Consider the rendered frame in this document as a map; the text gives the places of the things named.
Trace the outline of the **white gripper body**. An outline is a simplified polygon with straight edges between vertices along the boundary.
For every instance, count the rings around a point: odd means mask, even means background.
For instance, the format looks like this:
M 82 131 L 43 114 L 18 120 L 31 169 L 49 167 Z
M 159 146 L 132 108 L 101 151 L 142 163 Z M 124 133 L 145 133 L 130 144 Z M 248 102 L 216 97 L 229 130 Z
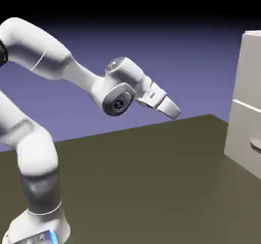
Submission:
M 168 96 L 162 100 L 156 109 L 157 111 L 165 114 L 170 119 L 177 119 L 177 117 L 180 115 L 180 109 Z

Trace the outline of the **pale grey cabinet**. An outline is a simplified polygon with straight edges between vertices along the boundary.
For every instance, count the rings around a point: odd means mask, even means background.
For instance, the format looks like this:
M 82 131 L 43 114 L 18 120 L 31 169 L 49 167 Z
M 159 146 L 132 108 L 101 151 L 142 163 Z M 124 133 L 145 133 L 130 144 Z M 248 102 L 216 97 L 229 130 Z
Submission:
M 261 179 L 261 30 L 242 35 L 224 153 Z

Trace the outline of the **pale grey plain drawer front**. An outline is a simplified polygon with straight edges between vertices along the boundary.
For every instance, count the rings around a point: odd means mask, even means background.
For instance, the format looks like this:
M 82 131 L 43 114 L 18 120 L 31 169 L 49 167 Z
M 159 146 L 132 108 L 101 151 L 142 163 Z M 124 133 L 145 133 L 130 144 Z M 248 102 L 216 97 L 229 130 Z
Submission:
M 261 30 L 242 35 L 233 98 L 261 109 Z

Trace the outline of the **pale grey handled drawer front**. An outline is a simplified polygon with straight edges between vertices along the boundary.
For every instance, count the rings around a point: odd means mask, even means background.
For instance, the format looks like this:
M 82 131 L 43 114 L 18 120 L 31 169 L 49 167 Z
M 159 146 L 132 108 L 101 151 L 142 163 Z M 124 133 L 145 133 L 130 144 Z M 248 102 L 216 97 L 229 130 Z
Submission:
M 261 139 L 261 110 L 233 100 L 224 153 L 261 179 L 261 154 L 251 147 L 251 137 Z

